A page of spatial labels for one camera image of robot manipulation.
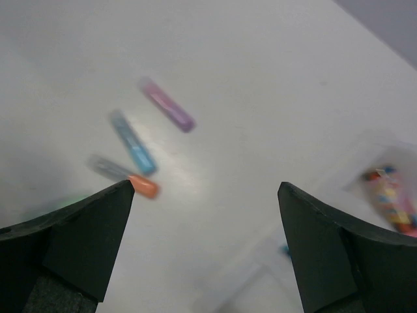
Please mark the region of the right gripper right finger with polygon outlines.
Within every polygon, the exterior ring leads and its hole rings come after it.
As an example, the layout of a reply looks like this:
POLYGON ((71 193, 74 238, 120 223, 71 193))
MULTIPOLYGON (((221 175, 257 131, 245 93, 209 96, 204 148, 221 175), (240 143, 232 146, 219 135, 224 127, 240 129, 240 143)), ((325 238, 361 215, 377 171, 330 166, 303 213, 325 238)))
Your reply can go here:
POLYGON ((278 202, 304 312, 416 311, 416 238, 360 220, 288 182, 278 202))

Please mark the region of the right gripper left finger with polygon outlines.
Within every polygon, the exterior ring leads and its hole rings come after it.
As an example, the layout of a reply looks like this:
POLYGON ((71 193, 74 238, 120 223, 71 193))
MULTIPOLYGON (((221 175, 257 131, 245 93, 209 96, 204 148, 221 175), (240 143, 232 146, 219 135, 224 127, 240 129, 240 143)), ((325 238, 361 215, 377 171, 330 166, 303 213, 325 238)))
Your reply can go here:
POLYGON ((1 229, 2 312, 95 312, 103 302, 134 188, 116 183, 1 229))

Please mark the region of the teal pen refill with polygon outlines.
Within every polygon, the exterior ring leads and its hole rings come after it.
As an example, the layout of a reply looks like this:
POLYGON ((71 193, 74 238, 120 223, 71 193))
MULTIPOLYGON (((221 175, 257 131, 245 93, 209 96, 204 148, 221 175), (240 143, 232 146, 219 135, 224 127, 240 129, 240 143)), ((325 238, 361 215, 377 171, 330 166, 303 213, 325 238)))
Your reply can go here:
POLYGON ((288 260, 292 260, 291 253, 289 252, 289 247, 287 245, 280 246, 280 252, 285 255, 288 260))

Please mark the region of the pink capped glue bottle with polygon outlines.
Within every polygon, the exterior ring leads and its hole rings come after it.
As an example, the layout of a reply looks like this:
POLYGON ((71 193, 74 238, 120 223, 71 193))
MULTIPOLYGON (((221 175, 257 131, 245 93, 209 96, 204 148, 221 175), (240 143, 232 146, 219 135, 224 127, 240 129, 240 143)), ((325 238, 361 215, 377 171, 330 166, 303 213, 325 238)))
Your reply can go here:
POLYGON ((371 168, 361 175, 368 199, 399 233, 416 237, 416 206, 400 172, 391 164, 371 168))

